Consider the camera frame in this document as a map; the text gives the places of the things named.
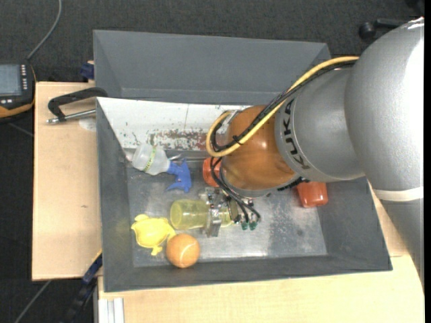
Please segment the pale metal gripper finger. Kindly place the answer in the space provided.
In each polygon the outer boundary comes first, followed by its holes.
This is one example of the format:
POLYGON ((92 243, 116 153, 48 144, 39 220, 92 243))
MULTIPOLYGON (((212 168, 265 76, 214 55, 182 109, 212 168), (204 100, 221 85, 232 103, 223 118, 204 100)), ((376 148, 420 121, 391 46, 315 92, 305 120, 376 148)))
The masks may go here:
POLYGON ((221 228, 220 212, 217 209, 208 211, 203 231, 208 238, 218 237, 221 228))
POLYGON ((224 204, 224 193, 218 187, 206 187, 204 201, 214 209, 221 209, 224 204))

